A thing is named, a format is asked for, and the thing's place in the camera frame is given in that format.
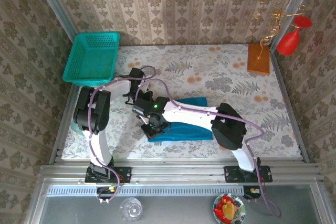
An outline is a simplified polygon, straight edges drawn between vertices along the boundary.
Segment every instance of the yellow fruit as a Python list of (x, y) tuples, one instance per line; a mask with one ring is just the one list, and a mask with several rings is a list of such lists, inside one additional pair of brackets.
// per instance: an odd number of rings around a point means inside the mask
[(228, 203), (226, 203), (223, 208), (223, 213), (224, 213), (224, 217), (228, 220), (232, 220), (235, 216), (235, 212), (236, 212), (236, 208), (235, 206), (231, 203), (231, 201), (229, 201)]

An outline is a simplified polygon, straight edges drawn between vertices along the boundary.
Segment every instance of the plastic basket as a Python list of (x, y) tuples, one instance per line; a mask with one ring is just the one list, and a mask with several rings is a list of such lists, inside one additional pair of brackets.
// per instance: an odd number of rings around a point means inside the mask
[(63, 80), (78, 86), (100, 86), (113, 79), (120, 34), (83, 33), (75, 37)]

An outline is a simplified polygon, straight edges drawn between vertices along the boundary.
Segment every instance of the gold wire decoration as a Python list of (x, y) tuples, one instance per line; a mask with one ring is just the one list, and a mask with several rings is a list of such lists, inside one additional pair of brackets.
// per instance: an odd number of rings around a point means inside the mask
[[(266, 2), (269, 2), (271, 0), (259, 0), (259, 2), (261, 4), (264, 4)], [(287, 0), (286, 2), (286, 5), (278, 10), (277, 12), (274, 12), (274, 13), (268, 13), (268, 12), (260, 12), (259, 10), (255, 10), (254, 12), (258, 11), (255, 15), (256, 17), (254, 17), (254, 19), (260, 19), (262, 18), (262, 14), (265, 13), (265, 14), (270, 14), (270, 15), (273, 15), (274, 18), (275, 18), (275, 25), (274, 26), (271, 26), (270, 27), (270, 30), (272, 31), (270, 35), (266, 36), (265, 38), (263, 38), (261, 41), (260, 41), (260, 46), (261, 46), (261, 52), (258, 56), (258, 60), (260, 59), (260, 56), (262, 54), (262, 51), (264, 50), (264, 45), (265, 46), (268, 46), (269, 44), (271, 44), (271, 40), (274, 36), (276, 36), (280, 30), (281, 30), (281, 24), (280, 22), (285, 22), (295, 28), (299, 28), (298, 26), (286, 21), (285, 19), (283, 19), (284, 17), (290, 17), (290, 16), (299, 16), (299, 15), (303, 15), (306, 11), (307, 11), (307, 7), (305, 5), (299, 5), (298, 6), (298, 11), (299, 13), (296, 13), (296, 14), (284, 14), (288, 4), (289, 4), (290, 0)]]

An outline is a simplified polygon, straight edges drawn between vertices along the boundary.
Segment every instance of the table surface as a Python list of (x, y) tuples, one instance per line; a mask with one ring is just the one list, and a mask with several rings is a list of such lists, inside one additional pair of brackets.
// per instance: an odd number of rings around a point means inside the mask
[[(134, 224), (216, 224), (212, 206), (216, 196), (135, 196), (143, 206), (143, 215)], [(265, 203), (260, 200), (248, 202), (244, 224), (319, 224), (310, 186), (267, 186), (268, 199), (282, 211), (281, 219), (272, 216)], [(119, 207), (125, 197), (116, 197), (109, 204), (100, 204), (91, 197), (47, 197), (40, 224), (63, 223), (125, 223)]]
[[(128, 74), (132, 67), (151, 65), (175, 99), (207, 97), (209, 106), (230, 104), (243, 118), (257, 123), (265, 136), (251, 143), (259, 157), (300, 158), (279, 84), (271, 64), (270, 75), (249, 73), (247, 45), (122, 47), (115, 74)], [(150, 76), (152, 70), (144, 70)], [(151, 83), (154, 96), (166, 96), (159, 83)], [(232, 158), (231, 151), (212, 141), (149, 143), (131, 106), (121, 97), (111, 101), (106, 128), (114, 158)], [(245, 137), (258, 131), (247, 126)], [(62, 159), (88, 159), (85, 138), (70, 127)]]

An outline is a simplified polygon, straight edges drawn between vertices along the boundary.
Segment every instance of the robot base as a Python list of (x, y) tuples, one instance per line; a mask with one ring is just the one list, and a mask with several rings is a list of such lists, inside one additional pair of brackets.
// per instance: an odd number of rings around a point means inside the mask
[[(262, 182), (273, 182), (271, 169), (267, 165), (259, 166)], [(225, 166), (224, 175), (226, 183), (258, 183), (257, 172), (252, 173), (239, 168), (239, 166)]]
[[(132, 167), (113, 167), (113, 169), (120, 175), (121, 184), (129, 184), (131, 182)], [(86, 170), (85, 183), (116, 184), (117, 178), (108, 169), (90, 163), (90, 166)]]

